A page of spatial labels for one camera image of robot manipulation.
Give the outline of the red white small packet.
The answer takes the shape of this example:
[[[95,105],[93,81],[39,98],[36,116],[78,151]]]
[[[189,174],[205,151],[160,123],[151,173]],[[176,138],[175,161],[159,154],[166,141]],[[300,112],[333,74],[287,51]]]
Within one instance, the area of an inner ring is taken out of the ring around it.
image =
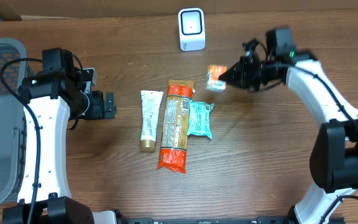
[[[227,71],[225,65],[209,65],[207,69],[206,89],[210,91],[224,91],[226,82],[219,79]]]

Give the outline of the white tube gold cap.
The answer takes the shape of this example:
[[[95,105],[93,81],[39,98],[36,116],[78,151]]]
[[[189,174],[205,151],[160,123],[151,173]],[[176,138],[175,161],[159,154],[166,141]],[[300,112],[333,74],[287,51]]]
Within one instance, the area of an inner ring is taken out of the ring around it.
[[[158,117],[163,98],[162,91],[142,90],[142,131],[140,150],[154,152],[156,148]]]

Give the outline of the teal snack packet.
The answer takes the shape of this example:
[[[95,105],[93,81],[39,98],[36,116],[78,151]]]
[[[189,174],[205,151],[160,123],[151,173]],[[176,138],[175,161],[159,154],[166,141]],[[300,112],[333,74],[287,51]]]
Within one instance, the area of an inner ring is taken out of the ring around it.
[[[208,104],[202,101],[191,101],[190,117],[187,135],[206,136],[213,138],[210,126],[210,114],[214,109],[214,103]]]

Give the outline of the orange pasta packet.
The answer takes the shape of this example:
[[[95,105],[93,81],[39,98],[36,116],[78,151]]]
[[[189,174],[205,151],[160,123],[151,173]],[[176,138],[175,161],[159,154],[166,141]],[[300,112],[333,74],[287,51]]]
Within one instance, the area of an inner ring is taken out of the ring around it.
[[[185,173],[190,103],[195,81],[169,80],[157,168]]]

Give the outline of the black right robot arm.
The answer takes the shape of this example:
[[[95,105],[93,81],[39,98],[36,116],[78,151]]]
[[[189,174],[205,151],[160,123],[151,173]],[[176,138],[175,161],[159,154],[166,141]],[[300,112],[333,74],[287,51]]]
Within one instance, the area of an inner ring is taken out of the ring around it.
[[[219,79],[250,92],[284,84],[319,127],[306,195],[286,216],[265,217],[262,223],[343,223],[333,213],[358,190],[358,110],[336,89],[312,51],[297,49],[288,27],[269,30],[264,42],[253,39],[243,49],[244,55]]]

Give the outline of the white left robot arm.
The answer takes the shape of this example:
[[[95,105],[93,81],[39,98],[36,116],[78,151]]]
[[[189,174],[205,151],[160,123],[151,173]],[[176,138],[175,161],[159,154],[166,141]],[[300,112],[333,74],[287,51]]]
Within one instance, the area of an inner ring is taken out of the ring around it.
[[[43,50],[42,70],[25,77],[10,93],[24,106],[24,176],[15,207],[3,223],[116,223],[114,211],[93,212],[71,197],[67,181],[66,136],[69,121],[113,119],[113,93],[93,91],[94,68],[82,66],[69,50]]]

